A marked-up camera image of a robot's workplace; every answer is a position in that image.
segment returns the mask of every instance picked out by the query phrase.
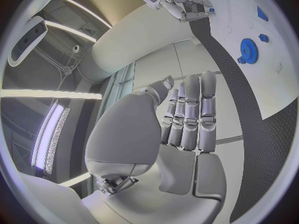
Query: ceiling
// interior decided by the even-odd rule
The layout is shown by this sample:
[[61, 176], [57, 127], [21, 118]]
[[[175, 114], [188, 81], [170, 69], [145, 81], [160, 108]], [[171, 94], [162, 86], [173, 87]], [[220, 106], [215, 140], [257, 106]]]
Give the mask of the ceiling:
[[75, 0], [112, 26], [122, 18], [145, 4], [143, 0]]

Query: air vent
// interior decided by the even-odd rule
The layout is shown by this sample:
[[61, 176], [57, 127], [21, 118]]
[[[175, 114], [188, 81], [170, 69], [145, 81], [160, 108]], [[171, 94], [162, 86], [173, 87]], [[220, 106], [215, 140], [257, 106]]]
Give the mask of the air vent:
[[23, 148], [19, 144], [12, 142], [12, 159], [16, 168], [23, 173], [31, 174], [30, 151]]
[[90, 23], [86, 24], [81, 29], [84, 33], [86, 33], [87, 35], [90, 35], [90, 36], [95, 36], [99, 32], [99, 30], [96, 29], [94, 27], [94, 25], [92, 25]]

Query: blue component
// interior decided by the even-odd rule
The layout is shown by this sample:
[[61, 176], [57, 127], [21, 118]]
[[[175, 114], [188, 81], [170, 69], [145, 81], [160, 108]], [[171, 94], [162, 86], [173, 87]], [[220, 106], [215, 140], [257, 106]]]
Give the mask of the blue component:
[[254, 64], [259, 59], [259, 50], [255, 42], [250, 38], [245, 38], [241, 42], [241, 54], [238, 58], [238, 62], [241, 64]]
[[267, 35], [265, 35], [265, 34], [260, 34], [259, 38], [263, 42], [267, 42], [267, 43], [269, 42], [269, 37]]
[[265, 21], [268, 21], [267, 15], [260, 9], [260, 7], [258, 7], [258, 17]]

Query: security camera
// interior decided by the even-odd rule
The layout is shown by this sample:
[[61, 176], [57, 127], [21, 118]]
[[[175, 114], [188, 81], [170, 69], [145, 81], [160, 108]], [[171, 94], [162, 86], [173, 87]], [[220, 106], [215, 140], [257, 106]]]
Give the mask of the security camera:
[[80, 47], [78, 45], [73, 46], [72, 51], [73, 53], [78, 53], [79, 52]]
[[19, 65], [45, 37], [47, 31], [43, 18], [40, 16], [31, 18], [16, 36], [16, 44], [8, 55], [8, 63], [11, 66]]

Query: led light strip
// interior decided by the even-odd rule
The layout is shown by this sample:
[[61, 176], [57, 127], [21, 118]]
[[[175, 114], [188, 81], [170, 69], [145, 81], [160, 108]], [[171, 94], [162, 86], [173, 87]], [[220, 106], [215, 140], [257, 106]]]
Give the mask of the led light strip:
[[89, 13], [90, 15], [92, 15], [93, 17], [95, 17], [97, 20], [99, 20], [100, 22], [102, 22], [103, 24], [105, 24], [107, 27], [112, 28], [112, 26], [110, 24], [108, 24], [107, 22], [105, 22], [102, 18], [100, 18], [99, 16], [97, 16], [92, 11], [88, 10], [86, 7], [78, 4], [77, 2], [75, 2], [73, 0], [65, 0], [65, 1], [68, 1], [68, 2], [70, 2], [72, 4], [74, 4], [75, 6], [81, 8], [82, 10], [86, 11], [87, 13]]
[[82, 174], [82, 175], [80, 175], [76, 178], [73, 178], [73, 179], [68, 180], [64, 183], [61, 183], [59, 185], [63, 186], [63, 187], [70, 187], [70, 186], [75, 185], [76, 183], [80, 183], [80, 182], [84, 181], [85, 179], [88, 179], [89, 177], [91, 177], [90, 173], [85, 173], [85, 174]]
[[84, 37], [84, 38], [86, 38], [86, 39], [88, 39], [88, 40], [90, 40], [94, 43], [97, 42], [97, 40], [95, 38], [93, 38], [91, 36], [88, 36], [88, 35], [80, 32], [80, 31], [75, 30], [75, 29], [72, 29], [68, 26], [64, 26], [64, 25], [61, 25], [61, 24], [58, 24], [58, 23], [55, 23], [55, 22], [52, 22], [52, 21], [45, 21], [45, 23], [46, 23], [47, 26], [56, 27], [56, 28], [59, 28], [61, 30], [68, 31], [70, 33], [76, 34], [78, 36], [82, 36], [82, 37]]
[[53, 131], [60, 119], [62, 112], [63, 112], [63, 107], [61, 105], [57, 105], [49, 122], [46, 125], [45, 131], [42, 134], [42, 138], [37, 152], [36, 164], [35, 164], [37, 167], [41, 169], [44, 169], [47, 150], [53, 135]]
[[55, 156], [55, 152], [56, 152], [56, 147], [57, 147], [57, 143], [59, 140], [59, 136], [60, 133], [63, 129], [64, 123], [66, 121], [66, 118], [68, 116], [68, 114], [70, 113], [71, 109], [70, 108], [66, 108], [61, 117], [60, 120], [56, 126], [56, 129], [53, 133], [52, 139], [51, 139], [51, 143], [48, 149], [48, 154], [47, 154], [47, 159], [46, 159], [46, 167], [45, 167], [45, 171], [48, 174], [52, 174], [52, 170], [53, 170], [53, 162], [54, 162], [54, 156]]
[[42, 139], [42, 136], [44, 134], [46, 126], [47, 126], [53, 112], [55, 111], [56, 107], [57, 107], [57, 101], [53, 104], [53, 106], [51, 107], [50, 111], [48, 112], [44, 122], [41, 125], [41, 128], [39, 130], [39, 133], [37, 135], [37, 138], [36, 138], [36, 141], [34, 144], [34, 150], [33, 150], [32, 159], [31, 159], [31, 166], [34, 166], [36, 164], [36, 158], [37, 158], [37, 153], [38, 153], [38, 149], [40, 146], [40, 141]]
[[102, 99], [101, 94], [43, 90], [0, 90], [0, 97], [70, 98], [94, 100]]

